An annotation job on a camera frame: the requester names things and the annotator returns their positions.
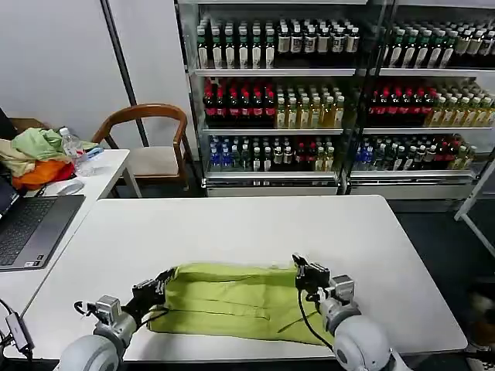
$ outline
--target laptop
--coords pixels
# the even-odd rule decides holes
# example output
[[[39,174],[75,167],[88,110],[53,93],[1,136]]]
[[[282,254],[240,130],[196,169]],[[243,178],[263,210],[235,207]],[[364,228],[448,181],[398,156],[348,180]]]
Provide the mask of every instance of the laptop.
[[[83,195],[24,198],[0,177],[0,271],[43,268],[83,201]]]

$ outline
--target green cloth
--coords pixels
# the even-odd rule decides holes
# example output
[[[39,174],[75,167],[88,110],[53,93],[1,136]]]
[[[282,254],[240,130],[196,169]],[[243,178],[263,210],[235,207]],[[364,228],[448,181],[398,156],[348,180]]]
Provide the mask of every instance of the green cloth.
[[[295,268],[181,265],[166,285],[166,307],[170,312],[150,322],[149,328],[154,332],[322,345],[302,320],[294,279]],[[323,321],[314,303],[304,297],[303,292],[309,323],[323,338],[333,342],[333,337],[323,331]]]
[[[97,146],[89,141],[82,144],[85,150]],[[63,153],[62,137],[53,129],[28,128],[12,140],[12,148],[39,161],[70,161]]]

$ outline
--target laptop keyboard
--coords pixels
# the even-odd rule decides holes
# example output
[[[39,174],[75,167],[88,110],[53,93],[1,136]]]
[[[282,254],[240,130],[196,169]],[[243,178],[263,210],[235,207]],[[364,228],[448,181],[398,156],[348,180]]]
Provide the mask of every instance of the laptop keyboard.
[[[9,210],[8,226],[0,233],[0,266],[12,265],[56,199],[21,200]]]

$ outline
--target chair seat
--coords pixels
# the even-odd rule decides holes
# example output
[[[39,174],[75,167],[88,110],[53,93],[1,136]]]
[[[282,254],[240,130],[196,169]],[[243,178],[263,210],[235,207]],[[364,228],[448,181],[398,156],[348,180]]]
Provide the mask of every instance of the chair seat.
[[[143,147],[131,150],[129,165],[135,176],[177,175],[176,153],[173,147]]]

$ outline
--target beverage refrigerator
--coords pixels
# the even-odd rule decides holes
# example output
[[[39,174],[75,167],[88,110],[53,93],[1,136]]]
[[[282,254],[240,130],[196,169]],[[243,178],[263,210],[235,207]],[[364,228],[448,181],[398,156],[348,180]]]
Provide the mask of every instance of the beverage refrigerator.
[[[178,0],[207,195],[467,198],[493,159],[495,3],[435,4]]]

